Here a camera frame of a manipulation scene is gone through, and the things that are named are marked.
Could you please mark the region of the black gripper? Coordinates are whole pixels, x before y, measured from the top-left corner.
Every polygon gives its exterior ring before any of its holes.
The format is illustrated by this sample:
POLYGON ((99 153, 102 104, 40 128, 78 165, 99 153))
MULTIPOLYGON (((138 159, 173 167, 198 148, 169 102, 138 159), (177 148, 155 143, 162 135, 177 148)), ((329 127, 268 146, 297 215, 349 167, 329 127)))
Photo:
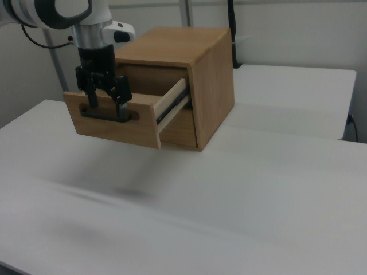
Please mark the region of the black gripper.
POLYGON ((77 86, 88 98, 91 108, 98 107, 96 90, 114 96, 118 117, 128 117, 127 103, 132 99, 126 76, 116 77, 115 49, 107 45, 96 49, 77 48, 81 65, 76 67, 77 86))

